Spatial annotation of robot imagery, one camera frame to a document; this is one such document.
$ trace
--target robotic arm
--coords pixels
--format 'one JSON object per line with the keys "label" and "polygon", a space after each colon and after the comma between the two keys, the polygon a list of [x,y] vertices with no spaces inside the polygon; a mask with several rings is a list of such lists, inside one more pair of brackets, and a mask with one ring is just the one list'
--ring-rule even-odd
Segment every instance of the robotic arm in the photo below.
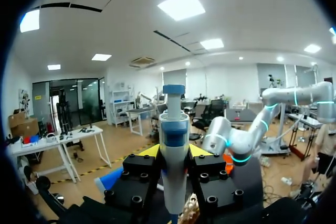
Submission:
{"label": "robotic arm", "polygon": [[320,82],[304,88],[266,89],[262,93],[262,99],[265,106],[248,131],[234,129],[228,119],[217,117],[211,122],[202,148],[219,154],[228,148],[234,163],[245,165],[268,131],[271,120],[279,114],[279,103],[307,105],[316,102],[317,120],[324,124],[335,122],[333,86],[329,82]]}

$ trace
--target air conditioner vent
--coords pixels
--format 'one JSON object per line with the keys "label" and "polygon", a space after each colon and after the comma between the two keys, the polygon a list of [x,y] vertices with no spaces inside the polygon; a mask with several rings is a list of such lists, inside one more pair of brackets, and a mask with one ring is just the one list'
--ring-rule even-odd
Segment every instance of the air conditioner vent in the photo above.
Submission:
{"label": "air conditioner vent", "polygon": [[131,62],[132,65],[149,65],[153,63],[155,63],[155,60],[149,57],[140,57]]}
{"label": "air conditioner vent", "polygon": [[131,68],[140,68],[140,66],[138,66],[138,65],[132,65],[132,64],[129,64],[129,66],[130,66]]}

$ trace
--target tiled floor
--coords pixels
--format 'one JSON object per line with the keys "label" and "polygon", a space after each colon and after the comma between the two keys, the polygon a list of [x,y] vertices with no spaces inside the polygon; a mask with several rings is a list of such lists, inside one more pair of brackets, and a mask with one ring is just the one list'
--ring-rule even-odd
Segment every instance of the tiled floor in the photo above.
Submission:
{"label": "tiled floor", "polygon": [[[109,126],[105,122],[100,122],[96,124],[98,127],[101,127],[103,132],[103,137],[105,140],[105,145],[110,157],[110,160],[113,161],[117,158],[125,156],[132,153],[134,150],[137,150],[146,144],[150,143],[150,139],[135,134],[131,134],[129,128],[123,128],[119,126],[115,128],[114,126]],[[149,132],[149,124],[143,122],[144,132]],[[267,132],[267,136],[275,136],[278,131],[278,125],[272,124]],[[285,141],[289,141],[290,134],[285,136]],[[76,166],[78,173],[84,173],[89,170],[98,168],[105,163],[99,158],[96,144],[94,138],[90,137],[82,140],[85,150],[81,152],[77,149],[79,157],[83,158],[83,162],[78,163],[73,161]],[[306,143],[300,143],[298,148],[304,149]],[[70,153],[76,150],[77,147],[70,147]],[[282,196],[288,195],[291,189],[297,188],[295,184],[298,184],[301,180],[302,169],[304,163],[300,159],[291,154],[290,156],[283,158],[282,156],[271,157],[270,158],[271,166],[269,168],[263,168],[263,181],[266,192],[272,192],[274,194],[279,194]],[[61,158],[57,149],[45,151],[43,154],[42,163],[34,167],[34,170],[44,170],[56,165],[61,164]],[[112,165],[112,169],[116,169],[122,165],[121,161],[118,161]],[[81,182],[74,184],[72,181],[53,184],[50,188],[52,193],[61,193],[65,197],[65,206],[69,207],[72,204],[80,205],[82,203],[82,197],[88,196],[94,200],[103,202],[103,196],[98,191],[94,179],[96,177],[103,176],[111,172],[111,169],[104,168],[96,172],[90,173],[86,176],[81,177]],[[54,182],[60,179],[69,178],[69,175],[66,171],[59,171],[53,174],[48,175],[49,179]],[[288,186],[281,182],[282,177],[291,177],[293,179],[294,186]],[[37,205],[38,209],[47,219],[55,219],[56,215],[48,208],[40,196],[33,196],[33,200]]]}

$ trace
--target orange object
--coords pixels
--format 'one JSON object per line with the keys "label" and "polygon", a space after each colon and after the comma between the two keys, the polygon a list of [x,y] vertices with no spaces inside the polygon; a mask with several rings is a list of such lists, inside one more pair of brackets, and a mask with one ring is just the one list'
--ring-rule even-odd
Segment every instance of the orange object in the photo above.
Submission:
{"label": "orange object", "polygon": [[233,170],[233,160],[230,155],[223,154],[223,159],[226,162],[225,171],[230,174]]}

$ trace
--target red object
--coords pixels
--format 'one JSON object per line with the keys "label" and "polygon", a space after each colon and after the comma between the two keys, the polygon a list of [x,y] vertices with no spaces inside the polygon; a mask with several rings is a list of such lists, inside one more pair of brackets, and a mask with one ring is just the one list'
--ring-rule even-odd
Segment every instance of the red object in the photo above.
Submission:
{"label": "red object", "polygon": [[29,144],[30,143],[30,136],[27,136],[23,139],[24,144]]}
{"label": "red object", "polygon": [[53,129],[51,123],[47,123],[47,131],[48,131],[48,133],[52,133],[52,132],[54,132],[54,129]]}

